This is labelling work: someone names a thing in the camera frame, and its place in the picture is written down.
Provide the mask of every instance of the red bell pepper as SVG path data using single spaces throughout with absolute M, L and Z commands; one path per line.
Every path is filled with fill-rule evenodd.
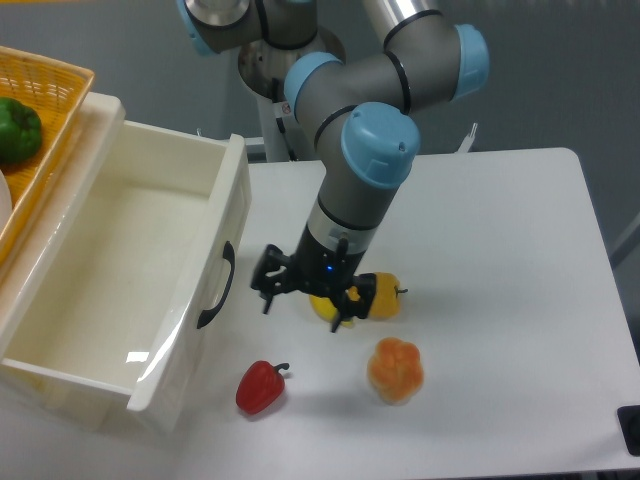
M 274 367 L 264 360 L 251 365 L 238 386 L 236 405 L 249 415 L 267 408 L 284 391 L 284 377 L 280 370 L 288 369 L 288 363 Z

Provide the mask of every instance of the robotic arm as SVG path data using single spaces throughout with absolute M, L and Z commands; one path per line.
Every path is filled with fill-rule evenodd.
M 274 296 L 300 290 L 331 299 L 339 312 L 332 331 L 344 319 L 366 318 L 375 276 L 355 271 L 420 148 L 408 114 L 486 83 L 489 56 L 482 35 L 469 25 L 451 25 L 432 0 L 364 0 L 384 51 L 345 64 L 344 55 L 327 52 L 330 42 L 315 33 L 313 1 L 186 0 L 185 5 L 214 49 L 230 48 L 232 38 L 265 42 L 261 51 L 281 51 L 290 60 L 280 72 L 271 70 L 266 83 L 272 101 L 286 97 L 327 170 L 296 251 L 287 256 L 268 245 L 255 268 L 251 287 L 265 299 L 264 313 Z M 227 16 L 235 23 L 214 25 L 202 9 L 235 11 Z M 352 286 L 356 301 L 346 293 Z

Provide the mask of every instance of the pepper stem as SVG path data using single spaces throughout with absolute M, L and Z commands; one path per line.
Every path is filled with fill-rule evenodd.
M 273 367 L 273 370 L 278 373 L 280 370 L 289 370 L 289 364 L 288 363 L 281 363 L 280 365 L 276 365 L 275 367 Z

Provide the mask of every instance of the green bell pepper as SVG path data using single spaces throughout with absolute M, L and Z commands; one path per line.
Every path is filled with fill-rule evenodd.
M 42 123 L 33 108 L 0 97 L 0 163 L 18 163 L 42 145 Z

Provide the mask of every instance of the white table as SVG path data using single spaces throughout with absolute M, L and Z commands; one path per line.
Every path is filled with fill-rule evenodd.
M 322 174 L 319 163 L 251 166 L 236 280 L 207 327 L 212 348 L 174 435 L 154 438 L 119 418 L 79 433 L 0 410 L 3 475 L 378 479 L 640 467 L 616 418 L 640 403 L 640 370 L 575 155 L 416 159 L 361 266 L 401 279 L 403 311 L 335 335 L 304 295 L 276 297 L 263 316 L 248 287 L 266 243 L 295 248 Z M 419 346 L 427 374 L 402 407 L 384 405 L 365 378 L 389 335 Z M 235 391 L 259 359 L 289 362 L 291 374 L 286 395 L 249 420 Z

